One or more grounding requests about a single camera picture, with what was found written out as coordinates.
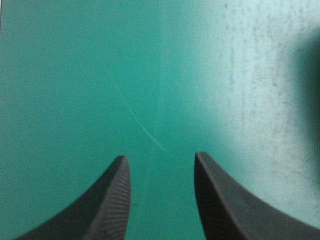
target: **white scratch line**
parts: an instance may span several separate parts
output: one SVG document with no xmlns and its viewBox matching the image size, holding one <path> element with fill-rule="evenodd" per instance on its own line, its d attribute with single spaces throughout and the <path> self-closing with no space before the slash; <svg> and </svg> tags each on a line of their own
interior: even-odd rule
<svg viewBox="0 0 320 240">
<path fill-rule="evenodd" d="M 127 103 L 125 97 L 122 95 L 120 89 L 118 88 L 118 86 L 116 85 L 116 83 L 110 79 L 114 85 L 114 87 L 116 88 L 118 94 L 120 95 L 120 97 L 122 98 L 124 104 L 126 105 L 126 107 L 128 108 L 129 112 L 131 113 L 132 117 L 134 118 L 134 120 L 136 121 L 136 123 L 140 126 L 140 128 L 143 130 L 143 132 L 160 148 L 162 149 L 166 154 L 169 154 L 168 150 L 161 145 L 160 142 L 158 142 L 158 140 L 145 128 L 145 126 L 139 121 L 139 119 L 136 117 L 135 113 L 132 111 L 131 107 L 129 106 L 129 104 Z"/>
</svg>

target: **scratch mark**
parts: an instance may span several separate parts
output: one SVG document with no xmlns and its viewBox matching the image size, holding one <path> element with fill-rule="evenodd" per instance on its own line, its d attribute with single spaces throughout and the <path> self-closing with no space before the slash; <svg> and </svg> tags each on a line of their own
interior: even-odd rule
<svg viewBox="0 0 320 240">
<path fill-rule="evenodd" d="M 112 80 L 112 78 L 110 78 L 110 80 L 112 81 L 114 87 L 116 88 L 116 91 L 118 92 L 118 94 L 120 95 L 122 101 L 124 102 L 126 108 L 129 110 L 131 116 L 134 118 L 134 120 L 136 121 L 136 123 L 139 125 L 139 127 L 142 129 L 142 131 L 162 150 L 164 151 L 166 154 L 169 154 L 168 150 L 161 145 L 161 143 L 146 129 L 146 127 L 139 121 L 139 119 L 137 118 L 137 116 L 135 115 L 134 111 L 131 109 L 130 105 L 127 103 L 125 97 L 123 96 L 123 94 L 121 93 L 120 89 L 118 88 L 117 84 L 115 81 Z"/>
<path fill-rule="evenodd" d="M 291 174 L 293 174 L 295 171 L 299 170 L 304 164 L 306 164 L 310 159 L 312 159 L 314 156 L 320 154 L 320 150 L 317 151 L 315 154 L 311 155 L 310 157 L 308 157 L 306 160 L 304 160 L 295 170 L 293 170 L 292 172 L 290 172 L 285 179 L 287 179 Z"/>
</svg>

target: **green surface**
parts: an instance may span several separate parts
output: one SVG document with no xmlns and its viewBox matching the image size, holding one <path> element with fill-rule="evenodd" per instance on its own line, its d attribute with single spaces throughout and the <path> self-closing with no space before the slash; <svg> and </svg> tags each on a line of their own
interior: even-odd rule
<svg viewBox="0 0 320 240">
<path fill-rule="evenodd" d="M 0 239 L 127 155 L 126 239 L 204 239 L 194 153 L 320 227 L 320 2 L 2 3 Z"/>
</svg>

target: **textured rubber grip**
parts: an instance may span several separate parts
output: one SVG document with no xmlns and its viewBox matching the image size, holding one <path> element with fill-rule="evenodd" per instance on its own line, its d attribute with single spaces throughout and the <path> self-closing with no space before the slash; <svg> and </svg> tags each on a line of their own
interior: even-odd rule
<svg viewBox="0 0 320 240">
<path fill-rule="evenodd" d="M 74 203 L 17 240 L 123 240 L 130 202 L 129 163 L 119 156 Z"/>
<path fill-rule="evenodd" d="M 257 198 L 205 152 L 195 155 L 194 187 L 207 240 L 320 240 L 320 229 Z"/>
</svg>

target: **worn surface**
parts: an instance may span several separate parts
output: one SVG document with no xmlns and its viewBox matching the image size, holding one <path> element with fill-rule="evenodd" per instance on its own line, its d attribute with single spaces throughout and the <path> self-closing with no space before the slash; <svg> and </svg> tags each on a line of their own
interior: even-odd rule
<svg viewBox="0 0 320 240">
<path fill-rule="evenodd" d="M 320 227 L 320 2 L 146 2 L 2 3 L 1 237 L 62 210 L 121 154 L 126 238 L 204 239 L 199 150 Z"/>
</svg>

